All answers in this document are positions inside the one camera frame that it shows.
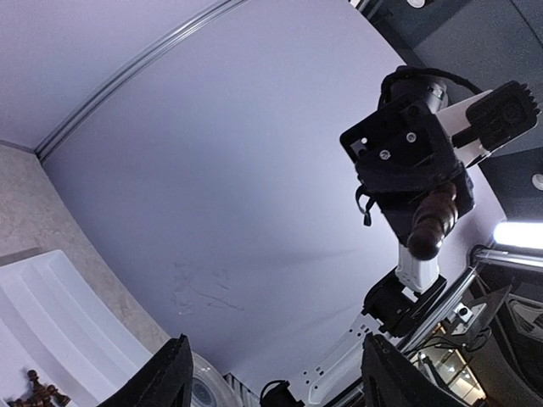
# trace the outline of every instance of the wooden chess piece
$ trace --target wooden chess piece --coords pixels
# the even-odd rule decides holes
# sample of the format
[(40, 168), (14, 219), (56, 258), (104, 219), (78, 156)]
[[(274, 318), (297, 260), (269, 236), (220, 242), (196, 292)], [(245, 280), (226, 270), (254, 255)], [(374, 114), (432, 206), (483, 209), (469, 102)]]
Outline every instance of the wooden chess piece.
[(32, 382), (32, 397), (27, 402), (30, 402), (32, 407), (54, 407), (51, 403), (51, 394), (39, 382), (39, 377), (36, 371), (28, 371), (28, 378)]
[(54, 399), (57, 401), (57, 404), (62, 407), (65, 407), (71, 401), (68, 396), (59, 393), (59, 390), (52, 384), (48, 386), (48, 392), (54, 397)]

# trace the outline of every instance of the light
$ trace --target light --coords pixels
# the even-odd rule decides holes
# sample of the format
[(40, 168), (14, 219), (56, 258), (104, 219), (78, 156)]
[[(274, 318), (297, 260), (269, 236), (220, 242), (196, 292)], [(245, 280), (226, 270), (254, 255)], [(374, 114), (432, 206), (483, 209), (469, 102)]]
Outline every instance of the light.
[(407, 2), (414, 8), (423, 8), (426, 5), (425, 0), (407, 0)]
[(407, 0), (409, 5), (414, 8), (423, 8), (428, 6), (430, 3), (433, 3), (434, 0)]
[(500, 223), (495, 227), (494, 240), (506, 246), (543, 249), (543, 223)]

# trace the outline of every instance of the dark panel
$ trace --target dark panel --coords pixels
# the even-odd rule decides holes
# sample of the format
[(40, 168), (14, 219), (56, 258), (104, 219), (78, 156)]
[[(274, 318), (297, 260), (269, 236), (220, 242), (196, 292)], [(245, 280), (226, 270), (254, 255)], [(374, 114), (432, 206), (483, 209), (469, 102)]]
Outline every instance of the dark panel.
[[(512, 296), (501, 307), (497, 320), (491, 325), (492, 332), (508, 364), (532, 390), (539, 395), (543, 394), (543, 342), (519, 330), (510, 308), (512, 298), (543, 302), (543, 276), (540, 273), (497, 266), (485, 266), (480, 275), (492, 291), (513, 285)], [(531, 329), (539, 329), (539, 318), (532, 323), (525, 323)]]
[(384, 18), (411, 48), (430, 36), (472, 0), (436, 0), (430, 6), (413, 8), (406, 0), (385, 1)]
[(543, 148), (487, 159), (481, 168), (509, 219), (543, 220), (543, 191), (532, 183), (543, 173)]
[[(532, 14), (540, 13), (536, 7), (540, 1), (532, 3), (535, 7)], [(470, 2), (414, 51), (427, 66), (465, 76), (483, 89), (497, 88), (510, 80), (527, 82), (541, 101), (543, 48), (515, 6), (510, 0)], [(450, 95), (460, 100), (469, 93), (453, 88)], [(497, 155), (542, 146), (543, 126), (540, 126), (505, 146)]]

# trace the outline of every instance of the cable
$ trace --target cable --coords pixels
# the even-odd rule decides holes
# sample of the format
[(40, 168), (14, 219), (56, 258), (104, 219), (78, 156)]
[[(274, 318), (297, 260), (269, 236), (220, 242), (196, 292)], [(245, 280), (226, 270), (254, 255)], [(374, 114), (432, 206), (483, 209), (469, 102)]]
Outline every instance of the cable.
[(262, 399), (264, 398), (264, 394), (266, 393), (266, 390), (273, 384), (280, 384), (280, 383), (285, 383), (286, 380), (272, 380), (271, 382), (268, 382), (264, 388), (262, 388), (262, 391), (260, 392), (260, 401), (262, 401)]
[(435, 68), (412, 68), (407, 67), (401, 70), (397, 70), (396, 72), (387, 75), (383, 83), (381, 83), (381, 96), (379, 98), (378, 106), (381, 108), (383, 105), (385, 105), (389, 101), (389, 91), (392, 85), (396, 81), (401, 81), (404, 79), (409, 79), (412, 77), (417, 76), (437, 76), (439, 78), (448, 79), (449, 81), (452, 81), (456, 83), (458, 86), (465, 87), (470, 92), (472, 92), (475, 95), (479, 95), (483, 91), (478, 86), (474, 85), (471, 81), (462, 78), (459, 75), (452, 74), (451, 72), (447, 72), (446, 70), (438, 70)]

